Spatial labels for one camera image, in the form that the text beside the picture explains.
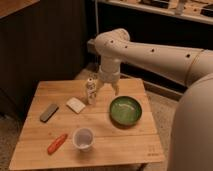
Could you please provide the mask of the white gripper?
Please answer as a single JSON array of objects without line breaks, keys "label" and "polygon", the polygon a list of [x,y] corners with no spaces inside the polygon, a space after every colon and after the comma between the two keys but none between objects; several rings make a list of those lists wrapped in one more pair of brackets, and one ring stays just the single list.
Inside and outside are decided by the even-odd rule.
[{"label": "white gripper", "polygon": [[119,80],[119,68],[103,68],[99,67],[98,80],[96,84],[96,91],[98,92],[104,83],[113,83],[112,88],[115,91],[115,95],[119,94],[119,86],[116,83]]}]

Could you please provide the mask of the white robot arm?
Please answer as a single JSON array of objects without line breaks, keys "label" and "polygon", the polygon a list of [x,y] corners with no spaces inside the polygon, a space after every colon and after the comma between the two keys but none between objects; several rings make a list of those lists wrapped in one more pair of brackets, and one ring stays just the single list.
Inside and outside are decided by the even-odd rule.
[{"label": "white robot arm", "polygon": [[213,50],[135,43],[122,28],[94,44],[99,86],[118,90],[120,64],[128,62],[187,87],[173,118],[167,171],[213,171]]}]

